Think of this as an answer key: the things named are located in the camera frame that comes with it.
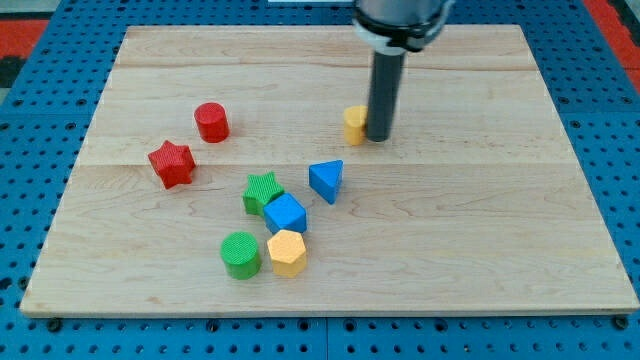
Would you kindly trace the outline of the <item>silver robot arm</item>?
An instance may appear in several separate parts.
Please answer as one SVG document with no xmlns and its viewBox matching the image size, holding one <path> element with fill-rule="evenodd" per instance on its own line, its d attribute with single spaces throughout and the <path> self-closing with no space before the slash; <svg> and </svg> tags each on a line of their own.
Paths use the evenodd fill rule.
<svg viewBox="0 0 640 360">
<path fill-rule="evenodd" d="M 353 25 L 371 46 L 366 137 L 384 142 L 391 135 L 405 57 L 418 53 L 443 30 L 454 0 L 356 0 Z"/>
</svg>

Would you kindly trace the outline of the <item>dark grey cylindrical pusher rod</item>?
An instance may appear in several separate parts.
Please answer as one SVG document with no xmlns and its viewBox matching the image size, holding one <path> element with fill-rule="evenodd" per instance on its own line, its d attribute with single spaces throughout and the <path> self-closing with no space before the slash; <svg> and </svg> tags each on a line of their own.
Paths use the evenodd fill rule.
<svg viewBox="0 0 640 360">
<path fill-rule="evenodd" d="M 368 97 L 366 137 L 384 142 L 391 135 L 405 54 L 374 53 Z"/>
</svg>

